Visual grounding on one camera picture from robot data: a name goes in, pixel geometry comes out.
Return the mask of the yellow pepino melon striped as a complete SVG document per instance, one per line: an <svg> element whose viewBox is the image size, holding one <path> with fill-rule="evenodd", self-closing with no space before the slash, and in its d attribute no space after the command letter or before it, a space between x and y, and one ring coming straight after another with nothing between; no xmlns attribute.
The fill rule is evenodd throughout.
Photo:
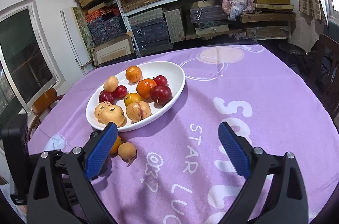
<svg viewBox="0 0 339 224"><path fill-rule="evenodd" d="M139 122L151 115L151 108L144 101L132 102L127 106L126 114L132 122Z"/></svg>

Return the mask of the framed picture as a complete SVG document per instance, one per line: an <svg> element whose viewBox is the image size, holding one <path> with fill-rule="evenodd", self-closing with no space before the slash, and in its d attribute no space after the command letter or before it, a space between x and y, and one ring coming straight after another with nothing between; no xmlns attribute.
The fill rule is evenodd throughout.
<svg viewBox="0 0 339 224"><path fill-rule="evenodd" d="M133 34L131 31L109 40L93 48L93 62L95 67L110 60L122 58L135 53Z"/></svg>

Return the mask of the brown wooden chair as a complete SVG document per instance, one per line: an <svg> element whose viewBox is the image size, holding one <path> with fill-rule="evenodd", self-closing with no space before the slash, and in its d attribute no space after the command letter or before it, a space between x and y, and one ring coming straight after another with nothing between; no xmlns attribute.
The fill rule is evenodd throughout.
<svg viewBox="0 0 339 224"><path fill-rule="evenodd" d="M41 125L40 117L46 111L52 110L52 105L56 102L59 102L64 95L57 95L57 91L54 88L51 88L41 94L32 105L32 112L34 113L35 117L29 127L27 139L30 140L33 132Z"/></svg>

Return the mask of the small orange tangerine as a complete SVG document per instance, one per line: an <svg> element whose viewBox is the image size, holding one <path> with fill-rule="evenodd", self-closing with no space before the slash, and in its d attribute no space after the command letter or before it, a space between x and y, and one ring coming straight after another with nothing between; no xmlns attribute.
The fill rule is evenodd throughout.
<svg viewBox="0 0 339 224"><path fill-rule="evenodd" d="M143 98L138 93L128 93L124 97L124 104L127 107L131 103L143 101Z"/></svg>

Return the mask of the orange mandarin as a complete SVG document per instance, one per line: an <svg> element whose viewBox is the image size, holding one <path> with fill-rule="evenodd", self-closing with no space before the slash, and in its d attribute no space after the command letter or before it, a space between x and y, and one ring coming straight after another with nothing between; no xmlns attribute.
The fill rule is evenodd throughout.
<svg viewBox="0 0 339 224"><path fill-rule="evenodd" d="M147 100L151 98L151 91L156 85L157 83L151 78L143 79L139 81L136 91L143 99Z"/></svg>
<svg viewBox="0 0 339 224"><path fill-rule="evenodd" d="M142 71L136 65L130 66L126 69L125 77L130 83L137 83L142 77Z"/></svg>

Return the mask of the pink crumpled cloth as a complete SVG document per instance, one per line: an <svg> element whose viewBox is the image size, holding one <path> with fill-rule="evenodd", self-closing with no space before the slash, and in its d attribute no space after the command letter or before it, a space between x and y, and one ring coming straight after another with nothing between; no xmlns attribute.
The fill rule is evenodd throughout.
<svg viewBox="0 0 339 224"><path fill-rule="evenodd" d="M236 21L242 14L251 14L254 11L254 0L222 0L222 10L228 20Z"/></svg>

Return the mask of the dark wooden chair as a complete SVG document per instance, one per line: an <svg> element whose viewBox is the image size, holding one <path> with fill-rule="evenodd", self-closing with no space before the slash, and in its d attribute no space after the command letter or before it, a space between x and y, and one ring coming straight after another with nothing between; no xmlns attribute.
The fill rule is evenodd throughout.
<svg viewBox="0 0 339 224"><path fill-rule="evenodd" d="M307 85L334 119L338 115L338 42L320 34L314 47Z"/></svg>

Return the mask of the red cherry tomato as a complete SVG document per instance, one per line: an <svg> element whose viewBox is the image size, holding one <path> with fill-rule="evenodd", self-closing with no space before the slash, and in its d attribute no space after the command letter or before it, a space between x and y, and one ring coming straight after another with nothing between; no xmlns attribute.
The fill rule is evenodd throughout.
<svg viewBox="0 0 339 224"><path fill-rule="evenodd" d="M115 99L123 99L128 93L127 87L124 85L118 86L112 93Z"/></svg>

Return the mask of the tan longan fruit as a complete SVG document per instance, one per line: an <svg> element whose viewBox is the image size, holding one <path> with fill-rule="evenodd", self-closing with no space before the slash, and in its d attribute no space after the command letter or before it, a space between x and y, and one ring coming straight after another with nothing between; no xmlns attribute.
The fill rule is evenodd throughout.
<svg viewBox="0 0 339 224"><path fill-rule="evenodd" d="M131 161L136 156L136 153L136 147L130 142L122 143L118 147L118 155L123 160Z"/></svg>

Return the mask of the window frame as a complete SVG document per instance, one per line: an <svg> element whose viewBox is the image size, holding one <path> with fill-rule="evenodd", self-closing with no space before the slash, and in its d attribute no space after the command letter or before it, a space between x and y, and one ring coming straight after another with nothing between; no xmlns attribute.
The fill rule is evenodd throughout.
<svg viewBox="0 0 339 224"><path fill-rule="evenodd" d="M1 10L1 65L25 111L45 91L65 82L47 42L35 0Z"/></svg>

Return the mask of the small dark red plum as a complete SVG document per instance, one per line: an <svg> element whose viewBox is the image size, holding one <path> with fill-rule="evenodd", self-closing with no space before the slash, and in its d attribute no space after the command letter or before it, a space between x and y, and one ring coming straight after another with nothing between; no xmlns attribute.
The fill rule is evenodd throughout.
<svg viewBox="0 0 339 224"><path fill-rule="evenodd" d="M102 90L99 94L99 103L109 102L114 104L115 97L114 94L105 90Z"/></svg>

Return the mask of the small red tomato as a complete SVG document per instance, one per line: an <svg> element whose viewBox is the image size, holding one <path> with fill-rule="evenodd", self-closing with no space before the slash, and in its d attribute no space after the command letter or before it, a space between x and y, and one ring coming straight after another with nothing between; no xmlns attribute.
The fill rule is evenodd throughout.
<svg viewBox="0 0 339 224"><path fill-rule="evenodd" d="M165 76L163 75L158 75L153 80L156 82L157 85L168 85L168 80Z"/></svg>

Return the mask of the tan round fruit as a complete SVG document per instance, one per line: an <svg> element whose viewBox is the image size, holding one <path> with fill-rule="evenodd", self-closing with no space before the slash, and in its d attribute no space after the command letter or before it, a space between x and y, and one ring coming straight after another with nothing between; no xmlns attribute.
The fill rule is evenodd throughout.
<svg viewBox="0 0 339 224"><path fill-rule="evenodd" d="M110 76L104 83L103 89L109 93L112 93L119 86L119 80L115 76Z"/></svg>

